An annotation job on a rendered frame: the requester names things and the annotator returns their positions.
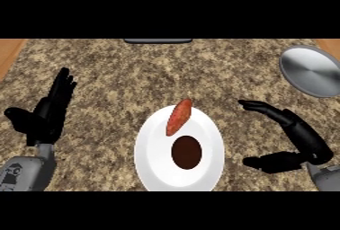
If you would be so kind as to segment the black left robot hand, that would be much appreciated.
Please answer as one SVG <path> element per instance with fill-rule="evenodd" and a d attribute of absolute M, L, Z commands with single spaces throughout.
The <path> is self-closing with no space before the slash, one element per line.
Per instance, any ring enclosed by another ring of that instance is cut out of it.
<path fill-rule="evenodd" d="M 18 107 L 9 107 L 4 110 L 13 129 L 26 135 L 26 146 L 55 144 L 59 140 L 75 85 L 69 69 L 63 67 L 49 94 L 41 98 L 34 110 L 26 111 Z"/>

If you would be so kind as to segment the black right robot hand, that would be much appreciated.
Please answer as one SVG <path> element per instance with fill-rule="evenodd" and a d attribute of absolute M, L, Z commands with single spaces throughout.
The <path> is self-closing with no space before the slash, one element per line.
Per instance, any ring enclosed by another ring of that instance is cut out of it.
<path fill-rule="evenodd" d="M 279 110 L 266 102 L 238 100 L 247 111 L 264 114 L 281 125 L 298 152 L 279 151 L 260 157 L 245 157 L 242 164 L 264 173 L 284 173 L 301 168 L 301 163 L 325 164 L 334 157 L 321 135 L 303 119 L 288 110 Z"/>

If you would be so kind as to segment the silver round pan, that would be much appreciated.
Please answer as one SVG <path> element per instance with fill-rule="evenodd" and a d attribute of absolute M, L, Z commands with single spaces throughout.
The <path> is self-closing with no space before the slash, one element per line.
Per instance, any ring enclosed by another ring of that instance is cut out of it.
<path fill-rule="evenodd" d="M 291 46 L 281 53 L 279 68 L 301 93 L 318 98 L 340 95 L 340 61 L 324 50 L 307 45 Z"/>

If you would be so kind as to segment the dark brown chocolate cupcake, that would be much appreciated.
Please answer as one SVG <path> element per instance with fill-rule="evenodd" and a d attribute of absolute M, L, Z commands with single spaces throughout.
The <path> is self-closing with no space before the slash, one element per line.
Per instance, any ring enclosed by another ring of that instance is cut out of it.
<path fill-rule="evenodd" d="M 171 146 L 171 157 L 176 166 L 185 170 L 192 169 L 202 158 L 202 148 L 192 136 L 182 136 Z"/>

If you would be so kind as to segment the white round plate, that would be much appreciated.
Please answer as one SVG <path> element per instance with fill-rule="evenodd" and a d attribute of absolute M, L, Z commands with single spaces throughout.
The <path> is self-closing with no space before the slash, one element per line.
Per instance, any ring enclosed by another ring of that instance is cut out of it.
<path fill-rule="evenodd" d="M 137 132 L 134 165 L 146 190 L 205 191 L 216 187 L 225 165 L 225 144 L 217 126 L 202 111 L 191 109 L 189 120 L 177 133 L 165 135 L 165 124 L 174 105 L 148 117 Z M 171 157 L 176 140 L 191 136 L 199 142 L 202 158 L 192 169 L 182 169 Z"/>

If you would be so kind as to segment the orange sweet potato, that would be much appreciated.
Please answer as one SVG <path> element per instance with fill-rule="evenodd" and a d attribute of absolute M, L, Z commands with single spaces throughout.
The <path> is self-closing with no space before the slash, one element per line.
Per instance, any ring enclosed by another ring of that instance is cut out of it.
<path fill-rule="evenodd" d="M 191 99 L 185 99 L 180 101 L 180 103 L 176 105 L 173 109 L 165 125 L 165 135 L 168 137 L 171 137 L 176 134 L 176 132 L 180 130 L 182 126 L 185 125 L 186 121 L 189 120 L 191 106 L 192 106 Z"/>

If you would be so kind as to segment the dark grey flat appliance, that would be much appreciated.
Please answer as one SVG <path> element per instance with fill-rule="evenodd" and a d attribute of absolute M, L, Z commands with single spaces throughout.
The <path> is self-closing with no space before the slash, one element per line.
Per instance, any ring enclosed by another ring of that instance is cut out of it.
<path fill-rule="evenodd" d="M 182 44 L 191 43 L 192 39 L 124 39 L 130 44 Z"/>

